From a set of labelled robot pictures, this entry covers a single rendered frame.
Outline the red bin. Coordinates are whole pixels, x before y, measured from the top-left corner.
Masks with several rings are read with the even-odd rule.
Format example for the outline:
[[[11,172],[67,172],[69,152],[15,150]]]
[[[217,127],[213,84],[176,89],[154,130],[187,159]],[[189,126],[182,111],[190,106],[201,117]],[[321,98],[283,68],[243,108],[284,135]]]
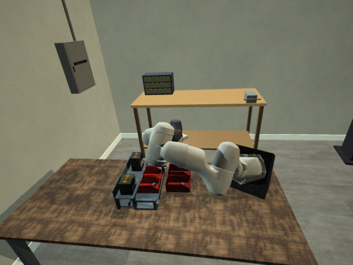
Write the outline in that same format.
[[[183,182],[183,184],[181,184]],[[167,175],[166,183],[166,192],[181,192],[189,193],[190,192],[190,179],[184,175]]]
[[[155,176],[162,181],[163,172],[158,167],[146,167],[143,176]]]
[[[178,168],[176,165],[169,164],[168,175],[184,175],[190,179],[190,170]]]
[[[154,187],[151,185],[153,183],[156,183]],[[160,187],[160,179],[155,176],[143,176],[137,193],[159,193]]]

